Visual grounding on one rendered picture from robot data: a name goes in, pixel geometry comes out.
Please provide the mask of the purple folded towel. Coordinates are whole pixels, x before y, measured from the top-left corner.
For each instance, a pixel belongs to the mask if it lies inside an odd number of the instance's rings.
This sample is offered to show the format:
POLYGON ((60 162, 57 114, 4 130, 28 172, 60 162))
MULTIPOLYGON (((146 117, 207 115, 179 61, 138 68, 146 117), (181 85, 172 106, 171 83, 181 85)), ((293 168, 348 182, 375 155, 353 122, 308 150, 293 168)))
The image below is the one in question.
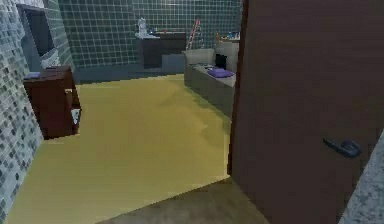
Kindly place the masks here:
POLYGON ((233 72, 222 69, 222 68, 215 68, 208 71, 208 74, 210 76, 213 76, 215 78, 227 78, 234 75, 233 72))

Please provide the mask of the dark wall mirror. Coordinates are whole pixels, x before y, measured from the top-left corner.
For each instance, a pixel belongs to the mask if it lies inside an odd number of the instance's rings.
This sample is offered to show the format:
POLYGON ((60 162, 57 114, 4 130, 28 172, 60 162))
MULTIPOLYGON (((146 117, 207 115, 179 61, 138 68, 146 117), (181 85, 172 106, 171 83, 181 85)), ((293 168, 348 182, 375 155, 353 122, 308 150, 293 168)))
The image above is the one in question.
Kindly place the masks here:
POLYGON ((17 9, 24 29, 31 36, 38 55, 44 57, 55 48, 46 16, 47 10, 26 4, 17 4, 17 9))

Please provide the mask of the dark brown wooden cabinet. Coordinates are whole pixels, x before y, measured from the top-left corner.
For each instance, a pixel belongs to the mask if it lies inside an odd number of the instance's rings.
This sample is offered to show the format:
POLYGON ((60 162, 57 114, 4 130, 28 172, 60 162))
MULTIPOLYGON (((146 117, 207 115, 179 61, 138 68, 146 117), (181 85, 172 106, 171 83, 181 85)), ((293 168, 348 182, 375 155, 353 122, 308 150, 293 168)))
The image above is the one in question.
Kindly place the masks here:
POLYGON ((78 133, 82 108, 69 65, 43 69, 39 78, 24 79, 23 85, 45 140, 78 133), (80 110, 77 124, 72 109, 80 110))

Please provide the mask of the brown wooden room door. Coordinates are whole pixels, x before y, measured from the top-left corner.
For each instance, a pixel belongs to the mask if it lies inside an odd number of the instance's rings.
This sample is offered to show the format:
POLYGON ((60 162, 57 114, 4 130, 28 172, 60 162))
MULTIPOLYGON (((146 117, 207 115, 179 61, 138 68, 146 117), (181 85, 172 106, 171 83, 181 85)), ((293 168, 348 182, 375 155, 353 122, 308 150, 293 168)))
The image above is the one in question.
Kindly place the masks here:
POLYGON ((231 176, 269 224, 384 224, 384 0, 244 0, 235 96, 231 176))

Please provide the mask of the black box on bathtub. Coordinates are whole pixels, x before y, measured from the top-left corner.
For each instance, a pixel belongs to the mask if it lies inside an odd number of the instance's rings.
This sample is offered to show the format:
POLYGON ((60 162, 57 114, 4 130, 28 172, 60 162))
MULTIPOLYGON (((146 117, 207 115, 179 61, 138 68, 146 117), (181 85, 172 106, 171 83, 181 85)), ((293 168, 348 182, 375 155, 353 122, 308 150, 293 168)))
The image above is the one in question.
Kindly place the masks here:
POLYGON ((225 69, 227 65, 227 57, 222 54, 217 54, 215 56, 215 66, 221 69, 225 69))

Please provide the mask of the dark brown vanity cupboard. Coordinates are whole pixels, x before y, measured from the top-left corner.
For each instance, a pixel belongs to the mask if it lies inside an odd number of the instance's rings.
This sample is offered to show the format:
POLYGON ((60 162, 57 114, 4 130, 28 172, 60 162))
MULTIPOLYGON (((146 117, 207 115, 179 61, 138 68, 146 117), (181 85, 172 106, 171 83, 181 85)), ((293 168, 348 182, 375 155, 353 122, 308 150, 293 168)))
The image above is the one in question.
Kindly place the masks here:
POLYGON ((137 36, 138 58, 144 69, 161 68, 164 55, 181 54, 186 49, 185 32, 155 32, 137 36))

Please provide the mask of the grey side counter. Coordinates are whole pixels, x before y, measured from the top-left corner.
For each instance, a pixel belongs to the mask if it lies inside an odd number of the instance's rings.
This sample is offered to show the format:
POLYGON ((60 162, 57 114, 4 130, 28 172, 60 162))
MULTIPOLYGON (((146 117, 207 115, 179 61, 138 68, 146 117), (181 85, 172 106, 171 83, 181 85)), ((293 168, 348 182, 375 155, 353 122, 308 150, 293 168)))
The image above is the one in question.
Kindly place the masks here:
POLYGON ((219 40, 215 46, 215 53, 226 57, 226 69, 231 72, 237 71, 239 42, 219 40))

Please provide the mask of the grey bathtub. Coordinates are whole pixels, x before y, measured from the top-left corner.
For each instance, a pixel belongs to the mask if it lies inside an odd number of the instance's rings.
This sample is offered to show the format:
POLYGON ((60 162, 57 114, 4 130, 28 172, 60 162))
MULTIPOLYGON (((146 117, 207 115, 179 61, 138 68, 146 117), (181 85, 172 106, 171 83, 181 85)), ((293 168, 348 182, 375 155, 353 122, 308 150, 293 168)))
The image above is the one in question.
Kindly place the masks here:
POLYGON ((208 73, 215 67, 216 54, 213 49, 185 50, 183 55, 184 85, 231 118, 236 75, 218 78, 208 73))

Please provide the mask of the white tap on vanity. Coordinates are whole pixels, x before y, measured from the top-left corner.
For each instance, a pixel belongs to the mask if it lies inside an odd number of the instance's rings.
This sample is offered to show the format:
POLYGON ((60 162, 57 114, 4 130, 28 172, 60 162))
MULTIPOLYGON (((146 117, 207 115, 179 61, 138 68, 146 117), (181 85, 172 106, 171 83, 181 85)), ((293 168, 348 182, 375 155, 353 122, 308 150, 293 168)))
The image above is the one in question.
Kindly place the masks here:
POLYGON ((138 20, 138 34, 140 36, 146 36, 148 34, 147 26, 146 26, 146 19, 141 17, 138 20))

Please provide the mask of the red ladder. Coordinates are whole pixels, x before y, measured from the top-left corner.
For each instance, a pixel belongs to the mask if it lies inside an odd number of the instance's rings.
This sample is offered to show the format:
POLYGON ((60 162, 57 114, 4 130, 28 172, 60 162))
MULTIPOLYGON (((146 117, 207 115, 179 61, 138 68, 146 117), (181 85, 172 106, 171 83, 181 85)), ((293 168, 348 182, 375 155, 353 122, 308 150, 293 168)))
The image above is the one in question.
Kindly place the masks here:
POLYGON ((190 50, 193 47, 202 48, 203 46, 204 44, 203 44, 201 22, 200 20, 196 20, 189 34, 186 49, 190 50))

